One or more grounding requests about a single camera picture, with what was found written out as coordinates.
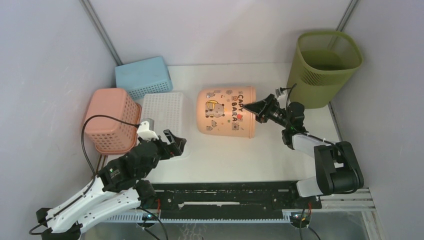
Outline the orange capybara bucket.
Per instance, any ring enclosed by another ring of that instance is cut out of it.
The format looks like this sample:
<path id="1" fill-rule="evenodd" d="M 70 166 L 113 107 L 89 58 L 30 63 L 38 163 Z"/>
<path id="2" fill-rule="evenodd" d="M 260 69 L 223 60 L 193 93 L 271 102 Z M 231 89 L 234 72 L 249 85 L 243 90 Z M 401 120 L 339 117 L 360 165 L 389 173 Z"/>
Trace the orange capybara bucket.
<path id="1" fill-rule="evenodd" d="M 244 105 L 256 101 L 253 86 L 213 87 L 201 90 L 196 101 L 196 125 L 206 135 L 253 138 L 255 116 Z"/>

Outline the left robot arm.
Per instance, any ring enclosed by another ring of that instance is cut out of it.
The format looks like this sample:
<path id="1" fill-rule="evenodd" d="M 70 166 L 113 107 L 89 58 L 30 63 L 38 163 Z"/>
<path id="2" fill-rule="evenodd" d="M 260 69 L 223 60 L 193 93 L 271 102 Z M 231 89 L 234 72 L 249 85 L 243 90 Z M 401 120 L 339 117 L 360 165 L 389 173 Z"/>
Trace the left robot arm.
<path id="1" fill-rule="evenodd" d="M 168 142 L 160 137 L 139 139 L 139 144 L 98 171 L 87 186 L 54 208 L 36 212 L 43 240 L 78 240 L 90 228 L 126 210 L 156 203 L 156 192 L 146 179 L 159 161 L 183 154 L 187 140 L 164 130 Z"/>

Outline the blue plastic basket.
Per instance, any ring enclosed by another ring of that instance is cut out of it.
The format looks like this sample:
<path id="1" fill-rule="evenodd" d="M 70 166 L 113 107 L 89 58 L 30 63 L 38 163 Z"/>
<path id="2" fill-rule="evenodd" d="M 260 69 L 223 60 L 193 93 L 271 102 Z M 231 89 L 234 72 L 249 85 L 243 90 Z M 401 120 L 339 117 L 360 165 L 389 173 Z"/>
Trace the blue plastic basket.
<path id="1" fill-rule="evenodd" d="M 173 90 L 168 66 L 162 56 L 156 56 L 115 67 L 115 84 L 124 89 L 133 100 L 146 94 L 166 93 Z"/>

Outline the clear white plastic tray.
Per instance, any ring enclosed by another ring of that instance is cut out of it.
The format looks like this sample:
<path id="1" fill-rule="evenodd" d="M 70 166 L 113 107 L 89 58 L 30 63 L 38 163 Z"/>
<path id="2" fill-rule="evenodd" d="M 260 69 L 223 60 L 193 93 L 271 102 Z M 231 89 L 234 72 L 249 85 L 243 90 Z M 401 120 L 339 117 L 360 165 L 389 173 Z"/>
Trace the clear white plastic tray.
<path id="1" fill-rule="evenodd" d="M 155 133 L 169 143 L 165 130 L 187 141 L 191 138 L 191 113 L 191 104 L 181 92 L 149 93 L 143 98 L 140 117 L 153 120 Z"/>

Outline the green mesh waste bin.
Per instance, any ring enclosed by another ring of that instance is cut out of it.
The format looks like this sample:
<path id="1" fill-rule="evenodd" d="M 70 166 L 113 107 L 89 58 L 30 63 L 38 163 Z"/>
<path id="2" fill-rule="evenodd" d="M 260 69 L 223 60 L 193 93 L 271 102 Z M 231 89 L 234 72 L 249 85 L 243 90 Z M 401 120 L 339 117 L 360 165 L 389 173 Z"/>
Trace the green mesh waste bin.
<path id="1" fill-rule="evenodd" d="M 301 34 L 287 80 L 289 100 L 306 109 L 325 107 L 362 65 L 363 57 L 354 39 L 336 30 Z"/>

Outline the pink plastic basket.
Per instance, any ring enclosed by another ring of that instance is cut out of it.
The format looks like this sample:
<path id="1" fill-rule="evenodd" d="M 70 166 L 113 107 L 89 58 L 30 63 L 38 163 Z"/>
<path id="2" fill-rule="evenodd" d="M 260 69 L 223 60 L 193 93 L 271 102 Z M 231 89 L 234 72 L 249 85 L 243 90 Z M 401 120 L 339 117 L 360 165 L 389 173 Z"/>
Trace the pink plastic basket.
<path id="1" fill-rule="evenodd" d="M 84 133 L 102 155 L 118 155 L 136 145 L 133 126 L 141 120 L 142 107 L 122 88 L 102 88 L 91 97 L 85 119 Z"/>

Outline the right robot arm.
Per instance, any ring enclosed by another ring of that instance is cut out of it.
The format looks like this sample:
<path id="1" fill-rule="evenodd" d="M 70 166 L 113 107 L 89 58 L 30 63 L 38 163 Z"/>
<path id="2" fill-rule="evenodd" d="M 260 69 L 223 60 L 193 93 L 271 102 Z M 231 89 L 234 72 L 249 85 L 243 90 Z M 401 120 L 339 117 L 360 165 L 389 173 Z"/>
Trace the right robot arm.
<path id="1" fill-rule="evenodd" d="M 309 197 L 332 194 L 352 194 L 364 186 L 353 146 L 348 141 L 331 142 L 310 134 L 304 127 L 305 107 L 291 102 L 281 108 L 273 94 L 263 100 L 248 103 L 243 109 L 252 113 L 259 123 L 272 121 L 283 127 L 283 143 L 291 150 L 302 152 L 314 160 L 315 175 L 295 182 L 289 203 L 302 208 Z"/>

